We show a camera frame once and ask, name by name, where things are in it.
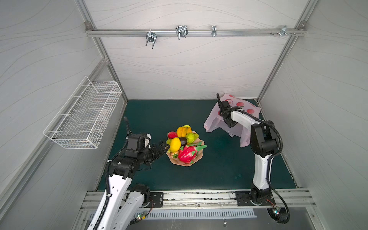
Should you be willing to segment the pink plastic bag peach print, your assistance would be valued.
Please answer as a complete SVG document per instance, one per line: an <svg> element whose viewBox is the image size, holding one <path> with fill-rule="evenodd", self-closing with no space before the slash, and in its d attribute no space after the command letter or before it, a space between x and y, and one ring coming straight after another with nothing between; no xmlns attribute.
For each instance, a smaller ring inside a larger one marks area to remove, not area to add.
<svg viewBox="0 0 368 230"><path fill-rule="evenodd" d="M230 94L224 94L222 97L220 97L220 101L226 101L231 107L239 107L240 110L256 118L260 118L261 109L246 100L236 98ZM210 115L204 123L204 128L207 132L212 132L218 128L222 128L231 137L240 137L240 146L246 147L251 141L250 120L250 118L245 118L245 115L239 112L235 113L235 119L232 118L231 112L228 112L227 119L224 119L220 115L219 104L216 102L215 106L210 112Z"/></svg>

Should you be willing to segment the yellow lemon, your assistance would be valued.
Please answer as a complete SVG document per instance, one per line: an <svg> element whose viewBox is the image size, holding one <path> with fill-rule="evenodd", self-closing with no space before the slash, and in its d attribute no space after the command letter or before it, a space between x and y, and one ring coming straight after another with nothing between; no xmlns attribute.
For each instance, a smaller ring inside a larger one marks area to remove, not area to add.
<svg viewBox="0 0 368 230"><path fill-rule="evenodd" d="M171 139L171 142L170 142L170 151L171 152L179 151L181 146L182 146L182 144L181 144L181 140L179 138Z"/></svg>

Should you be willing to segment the red apple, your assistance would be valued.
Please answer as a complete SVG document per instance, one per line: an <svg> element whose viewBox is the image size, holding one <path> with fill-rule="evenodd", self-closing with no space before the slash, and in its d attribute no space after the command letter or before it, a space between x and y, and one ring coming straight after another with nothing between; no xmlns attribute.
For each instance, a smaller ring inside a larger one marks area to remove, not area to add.
<svg viewBox="0 0 368 230"><path fill-rule="evenodd" d="M177 137L178 137L178 134L174 131L171 131L167 134L167 138L170 139L170 140L172 140L174 138L177 138Z"/></svg>

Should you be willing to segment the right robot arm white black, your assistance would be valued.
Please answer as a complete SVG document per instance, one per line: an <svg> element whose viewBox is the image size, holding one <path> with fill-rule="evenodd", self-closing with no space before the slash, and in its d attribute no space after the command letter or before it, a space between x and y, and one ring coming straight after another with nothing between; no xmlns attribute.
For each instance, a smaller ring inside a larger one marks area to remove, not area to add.
<svg viewBox="0 0 368 230"><path fill-rule="evenodd" d="M261 205L271 198L272 184L270 182L273 159L283 149L280 133L271 121L264 121L240 107L230 106L229 102L218 99L219 114L228 127L242 125L251 132L250 147L255 154L255 175L249 199L255 205Z"/></svg>

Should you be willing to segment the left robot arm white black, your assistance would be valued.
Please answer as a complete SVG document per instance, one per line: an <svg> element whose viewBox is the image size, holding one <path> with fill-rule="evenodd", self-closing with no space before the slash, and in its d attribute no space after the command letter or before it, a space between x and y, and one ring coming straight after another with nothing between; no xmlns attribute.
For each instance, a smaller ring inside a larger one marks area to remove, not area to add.
<svg viewBox="0 0 368 230"><path fill-rule="evenodd" d="M88 226L89 230L125 230L136 211L149 203L149 188L138 185L130 192L124 204L123 196L132 183L135 173L143 164L152 164L167 153L170 146L164 142L152 146L124 149L122 156L108 162L105 192L97 211Z"/></svg>

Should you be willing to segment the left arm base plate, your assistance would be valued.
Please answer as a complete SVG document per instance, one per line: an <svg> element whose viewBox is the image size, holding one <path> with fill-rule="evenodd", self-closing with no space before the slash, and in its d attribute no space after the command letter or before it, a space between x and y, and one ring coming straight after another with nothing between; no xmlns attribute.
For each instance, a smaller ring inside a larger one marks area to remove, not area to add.
<svg viewBox="0 0 368 230"><path fill-rule="evenodd" d="M126 197L128 204L139 205L139 208L162 208L163 207L163 192L150 192L142 194L141 192L130 192Z"/></svg>

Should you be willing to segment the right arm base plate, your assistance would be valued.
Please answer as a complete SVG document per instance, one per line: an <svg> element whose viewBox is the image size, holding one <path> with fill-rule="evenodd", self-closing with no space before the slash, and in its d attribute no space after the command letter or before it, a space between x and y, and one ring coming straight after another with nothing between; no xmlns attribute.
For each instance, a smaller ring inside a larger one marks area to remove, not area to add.
<svg viewBox="0 0 368 230"><path fill-rule="evenodd" d="M274 196L271 192L261 192L257 194L253 190L235 191L234 193L237 206L250 207L250 206L273 206L275 205Z"/></svg>

